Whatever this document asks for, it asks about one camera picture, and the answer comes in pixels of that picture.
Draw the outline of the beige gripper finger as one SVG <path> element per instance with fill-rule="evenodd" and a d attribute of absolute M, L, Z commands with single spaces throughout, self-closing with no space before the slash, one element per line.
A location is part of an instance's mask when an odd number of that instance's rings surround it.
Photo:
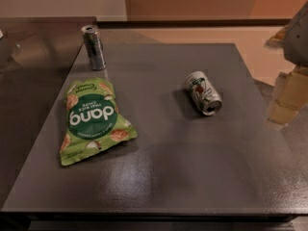
<path fill-rule="evenodd" d="M 266 46 L 271 48 L 281 48 L 283 46 L 286 33 L 287 33 L 287 27 L 284 26 L 267 40 Z"/>
<path fill-rule="evenodd" d="M 287 125 L 308 104 L 308 68 L 296 66 L 291 72 L 280 72 L 269 103 L 268 121 Z"/>

